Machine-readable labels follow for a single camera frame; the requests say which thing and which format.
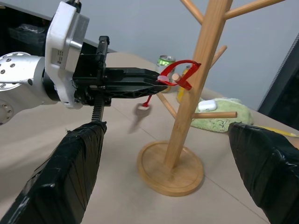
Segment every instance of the soda can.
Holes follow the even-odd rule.
[[[156,72],[158,72],[159,74],[161,74],[161,72],[170,64],[174,63],[176,61],[176,59],[172,56],[168,56],[168,55],[161,55],[157,61],[157,65],[156,65]],[[169,74],[168,74],[168,79],[171,82],[171,77],[174,74],[174,70],[173,69]],[[171,89],[170,86],[167,87],[166,90],[163,90],[162,92],[169,92],[169,90]]]

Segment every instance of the green cloth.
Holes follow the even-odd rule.
[[[234,98],[216,98],[217,109],[213,112],[228,112],[237,111],[236,118],[215,118],[215,119],[193,119],[191,126],[212,131],[212,132],[227,132],[228,126],[232,122],[242,122],[244,124],[252,125],[253,118],[250,110],[242,102]]]

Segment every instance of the yellow object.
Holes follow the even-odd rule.
[[[264,128],[264,129],[267,129],[267,130],[269,130],[269,131],[276,132],[276,133],[278,133],[278,134],[283,134],[283,135],[286,135],[286,136],[299,138],[299,135],[296,135],[296,134],[294,134],[294,133],[290,133],[290,132],[285,132],[285,131],[282,131],[282,130],[279,130],[279,129],[276,129],[276,128],[272,128],[272,127],[264,127],[264,126],[257,126],[257,127],[262,127],[262,128]]]
[[[171,86],[168,86],[165,90],[161,91],[161,93],[166,93],[169,92],[171,90]]]
[[[189,70],[189,68],[190,68],[190,65],[186,66],[186,68],[183,71],[182,77],[187,73],[187,71]],[[183,87],[179,87],[178,93],[177,93],[177,101],[179,103],[181,102],[183,93],[184,93],[184,88]]]

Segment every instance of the beige tabletop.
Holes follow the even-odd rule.
[[[135,55],[110,53],[107,67],[155,65]],[[175,93],[165,94],[178,108]],[[219,94],[204,90],[204,99]],[[167,197],[151,190],[139,177],[136,159],[142,147],[155,140],[168,140],[174,119],[159,99],[141,128],[128,134],[136,103],[146,98],[113,99],[104,110],[107,121],[98,179],[87,206],[84,224],[264,224],[268,220],[245,189],[232,156],[228,136],[191,127],[185,145],[201,158],[205,179],[201,188],[185,197]],[[255,111],[255,123],[299,133]],[[60,103],[22,111],[1,126],[0,217],[21,191],[34,169],[65,136],[91,119],[92,108],[66,109]]]

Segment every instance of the black plastic wrap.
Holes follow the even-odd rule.
[[[0,224],[79,224],[97,179],[106,123],[69,131]]]
[[[299,223],[299,150],[283,135],[242,123],[228,129],[244,185],[272,224]]]

